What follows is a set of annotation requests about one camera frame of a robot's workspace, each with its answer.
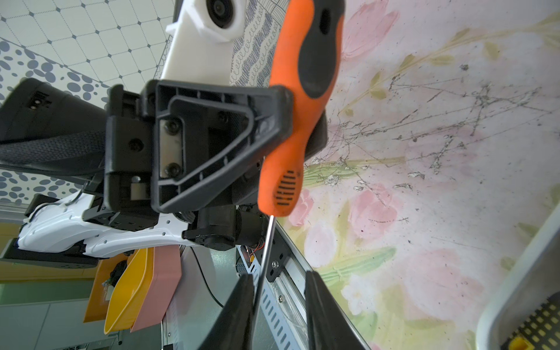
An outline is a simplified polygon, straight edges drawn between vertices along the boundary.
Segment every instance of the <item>orange object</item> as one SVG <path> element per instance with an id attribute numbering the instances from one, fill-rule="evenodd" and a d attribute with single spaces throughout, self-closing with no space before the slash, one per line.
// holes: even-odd
<path id="1" fill-rule="evenodd" d="M 340 64 L 344 0 L 292 0 L 276 44 L 270 86 L 293 93 L 293 132 L 264 160 L 259 209 L 288 216 L 303 184 L 305 147 L 333 91 Z"/>
<path id="2" fill-rule="evenodd" d="M 103 332 L 132 327 L 146 299 L 153 278 L 153 248 L 138 249 L 115 286 Z"/>
<path id="3" fill-rule="evenodd" d="M 153 278 L 131 332 L 161 322 L 181 279 L 179 245 L 153 249 Z"/>
<path id="4" fill-rule="evenodd" d="M 99 261 L 95 273 L 94 286 L 91 288 L 90 299 L 87 302 L 86 315 L 83 317 L 84 323 L 104 320 L 107 316 L 109 300 L 105 300 L 106 288 L 103 287 L 103 282 L 109 279 L 109 275 L 115 266 L 126 259 L 126 255 L 119 254 Z"/>

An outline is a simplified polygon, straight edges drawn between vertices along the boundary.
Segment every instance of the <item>black screw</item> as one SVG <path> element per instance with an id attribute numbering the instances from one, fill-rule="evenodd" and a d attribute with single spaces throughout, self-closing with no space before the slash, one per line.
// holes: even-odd
<path id="1" fill-rule="evenodd" d="M 177 135 L 180 128 L 181 126 L 179 125 L 179 123 L 177 123 L 176 120 L 168 120 L 165 123 L 165 131 L 167 131 L 169 135 Z"/>
<path id="2" fill-rule="evenodd" d="M 168 164 L 165 167 L 165 175 L 170 178 L 175 178 L 181 173 L 181 166 L 177 163 Z"/>
<path id="3" fill-rule="evenodd" d="M 133 138 L 128 142 L 128 147 L 133 152 L 140 152 L 144 149 L 144 143 L 139 138 Z"/>
<path id="4" fill-rule="evenodd" d="M 223 111 L 219 111 L 218 112 L 218 120 L 221 121 L 222 123 L 226 124 L 229 120 L 229 118 L 227 117 L 227 114 Z"/>

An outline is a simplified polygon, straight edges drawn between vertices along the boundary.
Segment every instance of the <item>perforated metal bracket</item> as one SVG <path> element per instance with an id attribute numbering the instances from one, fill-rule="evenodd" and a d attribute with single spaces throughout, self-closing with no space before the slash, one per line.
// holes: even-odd
<path id="1" fill-rule="evenodd" d="M 244 257 L 241 260 L 243 261 L 247 272 L 254 276 L 253 281 L 256 285 L 259 273 L 261 272 L 258 260 L 255 259 L 252 263 L 248 264 L 245 260 L 246 253 L 243 253 L 241 246 L 237 246 L 237 249 Z M 300 318 L 301 315 L 292 314 L 291 312 L 294 309 L 282 307 L 282 305 L 287 304 L 288 301 L 280 301 L 279 299 L 280 295 L 277 295 L 273 290 L 272 285 L 265 281 L 263 286 L 263 297 L 260 299 L 260 307 L 278 349 L 307 349 L 307 339 L 301 339 L 301 335 L 296 331 L 296 324 L 298 324 L 299 328 L 302 328 L 305 324 L 301 325 L 294 322 L 294 320 Z"/>
<path id="2" fill-rule="evenodd" d="M 276 229 L 274 239 L 272 240 L 272 249 L 270 251 L 270 266 L 266 267 L 267 280 L 272 283 L 284 271 L 284 266 L 288 262 L 288 258 L 292 255 L 292 250 Z M 258 261 L 262 261 L 263 251 L 259 250 L 255 253 Z"/>

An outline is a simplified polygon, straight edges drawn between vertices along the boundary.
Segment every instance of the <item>yellow dustpan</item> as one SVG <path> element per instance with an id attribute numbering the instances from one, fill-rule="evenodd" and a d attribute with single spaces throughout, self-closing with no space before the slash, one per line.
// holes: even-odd
<path id="1" fill-rule="evenodd" d="M 153 278 L 153 248 L 139 249 L 111 295 L 105 334 L 129 329 L 136 321 Z"/>

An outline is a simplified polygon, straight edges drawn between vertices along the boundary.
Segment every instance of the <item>green wall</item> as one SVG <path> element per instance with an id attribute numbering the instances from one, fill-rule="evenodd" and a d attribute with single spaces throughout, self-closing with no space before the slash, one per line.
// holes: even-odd
<path id="1" fill-rule="evenodd" d="M 0 283 L 0 305 L 85 299 L 93 285 L 92 279 Z"/>

